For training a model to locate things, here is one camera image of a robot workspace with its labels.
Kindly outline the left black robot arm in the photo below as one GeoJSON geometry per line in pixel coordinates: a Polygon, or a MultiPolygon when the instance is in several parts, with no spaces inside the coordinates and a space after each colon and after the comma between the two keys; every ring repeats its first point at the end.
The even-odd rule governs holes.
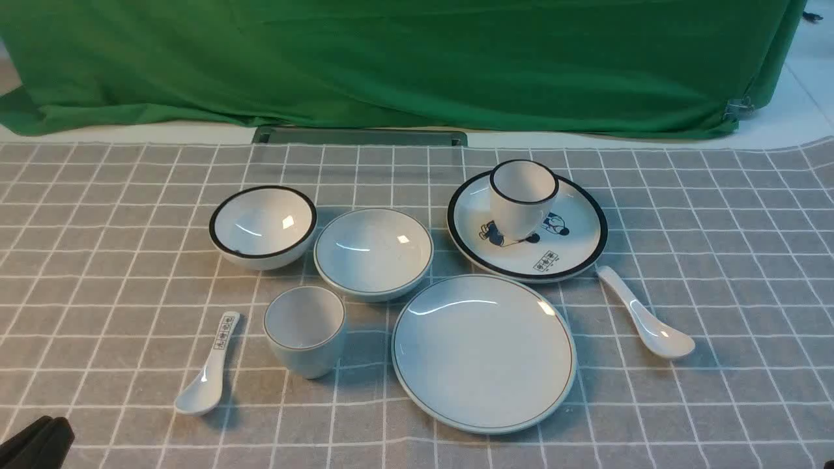
{"type": "Polygon", "coordinates": [[[42,416],[1,446],[2,468],[60,468],[75,440],[68,419],[42,416]]]}

